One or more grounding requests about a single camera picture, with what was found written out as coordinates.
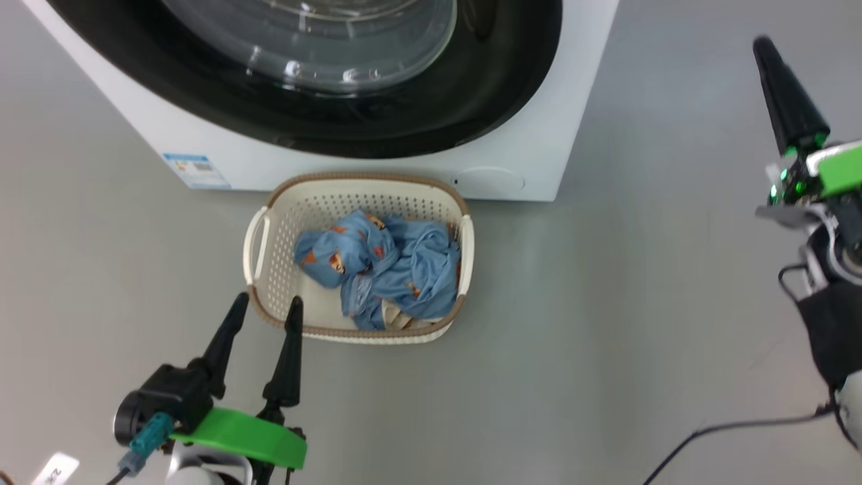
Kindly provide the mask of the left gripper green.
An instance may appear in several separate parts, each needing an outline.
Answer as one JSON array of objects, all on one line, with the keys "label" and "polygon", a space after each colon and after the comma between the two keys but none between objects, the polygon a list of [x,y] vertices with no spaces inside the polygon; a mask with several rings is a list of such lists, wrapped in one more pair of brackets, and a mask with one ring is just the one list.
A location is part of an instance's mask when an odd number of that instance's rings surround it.
[{"label": "left gripper green", "polygon": [[[241,292],[203,355],[189,363],[189,369],[204,372],[207,392],[213,398],[224,398],[229,357],[248,304],[249,295]],[[268,408],[292,408],[300,403],[303,343],[304,301],[296,296],[284,322],[276,368],[263,390]],[[308,453],[300,429],[224,408],[210,411],[194,432],[176,432],[172,439],[172,484],[269,484],[277,469],[287,475],[304,469]]]}]

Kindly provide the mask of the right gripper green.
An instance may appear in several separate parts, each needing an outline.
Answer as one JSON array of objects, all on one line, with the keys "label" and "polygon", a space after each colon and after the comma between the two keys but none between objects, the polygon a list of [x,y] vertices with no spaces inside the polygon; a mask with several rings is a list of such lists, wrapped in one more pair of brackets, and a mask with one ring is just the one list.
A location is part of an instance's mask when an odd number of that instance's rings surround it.
[{"label": "right gripper green", "polygon": [[779,153],[807,154],[767,166],[755,215],[806,234],[822,273],[860,273],[860,141],[822,148],[831,129],[772,39],[755,38],[752,53]]}]

